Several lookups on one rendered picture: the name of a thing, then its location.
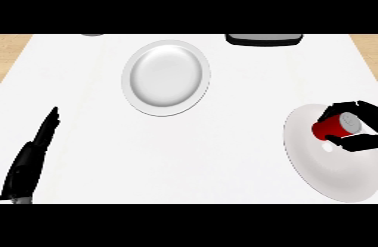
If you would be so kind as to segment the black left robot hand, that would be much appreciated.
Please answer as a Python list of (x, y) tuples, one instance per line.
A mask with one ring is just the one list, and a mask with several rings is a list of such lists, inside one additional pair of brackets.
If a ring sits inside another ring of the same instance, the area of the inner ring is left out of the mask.
[(59, 112), (53, 108), (39, 128), (33, 141), (28, 141), (17, 155), (5, 178), (0, 200), (33, 197), (37, 188), (46, 152), (59, 126)]

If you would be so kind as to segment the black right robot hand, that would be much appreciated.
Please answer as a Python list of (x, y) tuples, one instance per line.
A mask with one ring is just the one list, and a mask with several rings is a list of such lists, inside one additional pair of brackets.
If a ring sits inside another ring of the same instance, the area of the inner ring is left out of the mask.
[(378, 149), (378, 107), (362, 100), (358, 102), (352, 101), (334, 103), (327, 107), (318, 122), (324, 122), (331, 116), (344, 112), (355, 114), (359, 120), (371, 127), (377, 134), (353, 134), (346, 137), (328, 135), (327, 140), (349, 152)]

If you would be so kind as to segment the red can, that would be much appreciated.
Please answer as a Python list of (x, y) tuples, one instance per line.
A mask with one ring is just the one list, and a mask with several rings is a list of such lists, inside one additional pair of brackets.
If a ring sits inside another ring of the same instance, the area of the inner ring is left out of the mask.
[(315, 137), (325, 141), (327, 136), (346, 137), (362, 130), (362, 123), (355, 114), (344, 112), (331, 116), (324, 122), (316, 122), (312, 126)]

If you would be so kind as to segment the white round plate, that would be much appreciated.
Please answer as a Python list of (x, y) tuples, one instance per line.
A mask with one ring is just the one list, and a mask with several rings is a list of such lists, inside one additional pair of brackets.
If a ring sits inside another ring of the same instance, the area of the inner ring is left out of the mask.
[(349, 152), (319, 140), (312, 126), (327, 106), (309, 104), (290, 114), (284, 144), (291, 164), (312, 188), (343, 202), (365, 201), (378, 191), (378, 150)]

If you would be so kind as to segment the white oval plate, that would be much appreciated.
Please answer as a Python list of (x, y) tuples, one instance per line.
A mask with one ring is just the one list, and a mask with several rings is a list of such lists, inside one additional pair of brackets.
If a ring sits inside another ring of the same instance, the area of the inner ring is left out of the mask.
[(130, 56), (121, 89), (138, 111), (155, 117), (188, 111), (206, 96), (211, 82), (210, 63), (201, 50), (182, 40), (145, 45)]

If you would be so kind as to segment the black and grey appliance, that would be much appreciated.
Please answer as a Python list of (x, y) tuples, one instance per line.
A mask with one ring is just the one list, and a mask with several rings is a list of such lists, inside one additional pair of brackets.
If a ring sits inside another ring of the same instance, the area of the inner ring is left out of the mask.
[(234, 45), (273, 47), (297, 45), (302, 34), (228, 34), (226, 41)]

